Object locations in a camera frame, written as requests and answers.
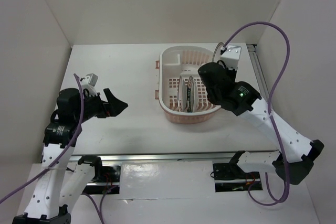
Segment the green rim plate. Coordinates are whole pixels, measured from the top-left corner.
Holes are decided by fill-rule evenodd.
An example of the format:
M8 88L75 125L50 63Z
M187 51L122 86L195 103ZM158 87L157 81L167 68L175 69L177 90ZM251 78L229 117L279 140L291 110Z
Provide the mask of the green rim plate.
M193 76L189 76L189 78L188 78L186 91L187 91L187 93L186 93L186 101L187 101L186 111L188 113L192 113L194 111L194 96L195 96L195 87L194 87Z

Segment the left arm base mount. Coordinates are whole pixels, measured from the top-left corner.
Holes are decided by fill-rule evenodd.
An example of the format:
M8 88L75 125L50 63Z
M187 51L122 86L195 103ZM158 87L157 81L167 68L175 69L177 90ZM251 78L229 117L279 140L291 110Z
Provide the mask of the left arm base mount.
M103 166L98 177L87 183L83 192L89 195L116 195L120 192L121 166Z

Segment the red character plate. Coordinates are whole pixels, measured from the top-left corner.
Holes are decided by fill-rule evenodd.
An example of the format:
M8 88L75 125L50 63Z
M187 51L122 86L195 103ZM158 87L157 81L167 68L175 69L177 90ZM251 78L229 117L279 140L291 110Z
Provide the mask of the red character plate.
M217 62L220 60L222 54L226 51L226 47L223 42L220 42L217 44L213 56L212 56L212 62Z

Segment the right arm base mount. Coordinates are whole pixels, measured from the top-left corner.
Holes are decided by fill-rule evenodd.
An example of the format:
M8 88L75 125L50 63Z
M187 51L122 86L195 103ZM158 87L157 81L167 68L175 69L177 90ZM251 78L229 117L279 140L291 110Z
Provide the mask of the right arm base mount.
M210 177L214 180L215 192L237 192L262 190L260 174L246 173L239 167L229 163L214 163Z

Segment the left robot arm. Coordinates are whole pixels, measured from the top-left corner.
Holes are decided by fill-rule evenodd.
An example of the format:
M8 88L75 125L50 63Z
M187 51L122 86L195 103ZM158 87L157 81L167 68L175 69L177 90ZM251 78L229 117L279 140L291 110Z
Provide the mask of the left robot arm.
M106 101L87 88L59 92L57 109L45 129L41 175L36 177L37 184L24 213L14 217L13 223L70 223L73 207L86 184L103 177L101 158L84 155L64 182L82 123L93 117L116 117L128 107L108 88L103 92Z

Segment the orange sunburst plate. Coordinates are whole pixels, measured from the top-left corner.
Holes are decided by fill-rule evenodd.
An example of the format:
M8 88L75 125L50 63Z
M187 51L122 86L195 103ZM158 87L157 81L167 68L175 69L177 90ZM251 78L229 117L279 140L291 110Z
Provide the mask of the orange sunburst plate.
M179 78L177 96L179 111L184 112L186 109L186 85L182 76Z

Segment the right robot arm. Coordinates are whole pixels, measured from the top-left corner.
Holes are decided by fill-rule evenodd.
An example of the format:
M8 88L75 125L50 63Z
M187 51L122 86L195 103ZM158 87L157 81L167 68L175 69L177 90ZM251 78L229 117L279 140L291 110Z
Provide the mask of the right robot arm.
M310 140L292 128L275 112L268 112L266 100L247 82L235 82L227 68L210 62L198 69L208 100L249 122L277 147L268 153L239 151L230 160L235 178L245 173L274 173L291 185L300 184L310 173L324 144Z

